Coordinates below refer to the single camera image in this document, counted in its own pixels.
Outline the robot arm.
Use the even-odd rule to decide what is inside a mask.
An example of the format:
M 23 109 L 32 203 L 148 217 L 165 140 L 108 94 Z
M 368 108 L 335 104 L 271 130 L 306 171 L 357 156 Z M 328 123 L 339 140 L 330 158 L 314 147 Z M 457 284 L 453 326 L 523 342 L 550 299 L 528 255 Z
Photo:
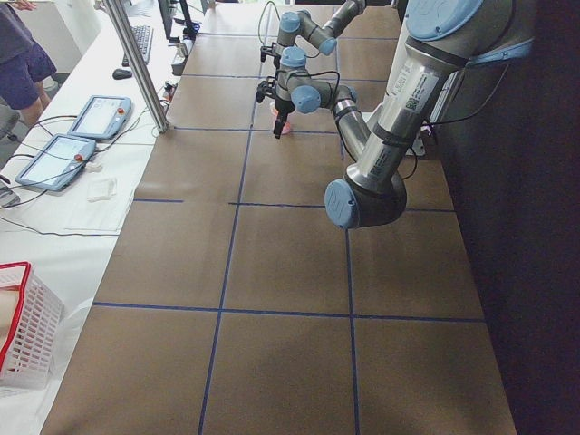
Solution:
M 455 72 L 486 63 L 505 63 L 529 54 L 534 40 L 534 1 L 410 1 L 405 10 L 391 75 L 382 102 L 362 116 L 348 86 L 317 80 L 306 69 L 305 39 L 330 54 L 346 26 L 365 9 L 348 1 L 324 25 L 306 11 L 281 16 L 275 43 L 265 54 L 276 75 L 263 83 L 270 92 L 280 134 L 293 111 L 329 110 L 353 163 L 324 193 L 327 216 L 341 228 L 381 226 L 404 211 L 407 193 L 398 167 L 440 92 Z
M 315 22 L 306 10 L 285 12 L 280 17 L 274 53 L 281 56 L 283 50 L 294 46 L 295 39 L 300 36 L 319 53 L 330 55 L 336 48 L 337 38 L 365 8 L 365 1 L 346 1 L 325 24 Z

